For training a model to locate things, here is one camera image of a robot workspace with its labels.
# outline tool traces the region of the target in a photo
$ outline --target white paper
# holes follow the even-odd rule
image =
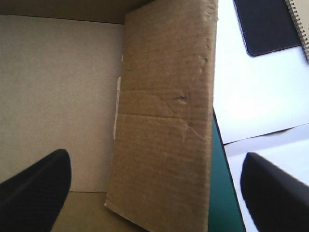
[[[309,123],[301,47],[252,58],[233,0],[219,1],[214,109],[224,144]]]
[[[247,232],[257,232],[240,190],[242,165],[248,152],[258,153],[309,185],[309,125],[231,143],[225,146],[225,152]]]

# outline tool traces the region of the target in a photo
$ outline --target black rubber pad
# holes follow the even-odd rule
[[[248,153],[240,186],[259,232],[309,231],[309,187],[270,163]]]
[[[1,183],[0,231],[49,232],[70,183],[70,158],[66,150],[51,153]]]

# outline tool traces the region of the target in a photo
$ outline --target green surface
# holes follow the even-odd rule
[[[242,219],[227,163],[213,122],[211,198],[208,232],[243,232]]]

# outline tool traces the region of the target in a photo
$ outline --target notebook spiral binding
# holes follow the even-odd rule
[[[307,61],[309,62],[309,39],[308,39],[309,35],[305,33],[304,27],[302,26],[302,22],[299,17],[299,14],[297,13],[297,8],[295,6],[294,0],[285,0],[285,3],[288,6],[288,10],[295,24],[300,41],[303,45]]]

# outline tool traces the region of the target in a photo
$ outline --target corrugated cardboard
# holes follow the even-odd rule
[[[0,16],[0,30],[0,182],[65,148],[71,190],[107,191],[123,26]]]
[[[207,229],[216,21],[216,0],[126,16],[106,206],[151,232]]]
[[[122,23],[149,1],[4,0],[0,14]],[[106,205],[152,232],[204,232],[216,20],[217,0],[128,14],[117,91],[121,25],[0,16],[0,182],[66,148],[71,190],[106,191],[115,143]],[[53,232],[145,231],[104,202],[71,192]]]

